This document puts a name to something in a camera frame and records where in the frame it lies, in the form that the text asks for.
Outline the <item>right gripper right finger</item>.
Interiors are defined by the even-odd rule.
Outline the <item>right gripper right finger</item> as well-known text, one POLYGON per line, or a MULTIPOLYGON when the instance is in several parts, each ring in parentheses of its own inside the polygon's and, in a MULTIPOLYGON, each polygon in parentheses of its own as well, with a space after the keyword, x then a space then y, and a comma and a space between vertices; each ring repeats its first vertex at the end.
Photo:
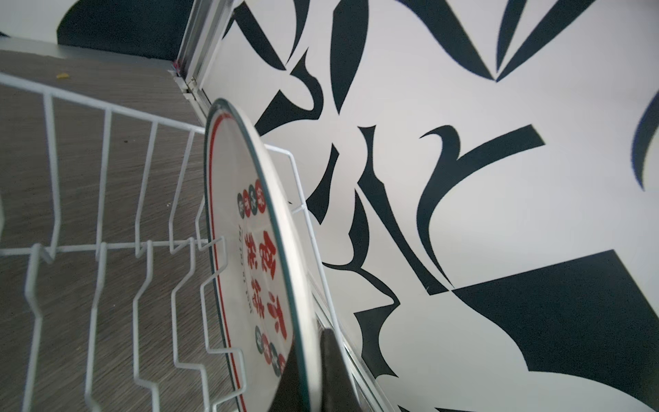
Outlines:
POLYGON ((362 412, 333 329, 320 335, 322 360, 322 411, 362 412))

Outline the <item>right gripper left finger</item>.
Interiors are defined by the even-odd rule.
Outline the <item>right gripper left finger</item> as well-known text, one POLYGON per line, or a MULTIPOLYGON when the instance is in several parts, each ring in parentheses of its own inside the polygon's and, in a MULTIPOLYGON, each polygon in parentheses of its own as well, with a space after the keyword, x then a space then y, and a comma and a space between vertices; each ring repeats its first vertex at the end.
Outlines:
POLYGON ((293 340, 275 396, 269 412, 303 412, 310 411, 310 396, 304 388, 307 380, 305 360, 302 349, 293 340))

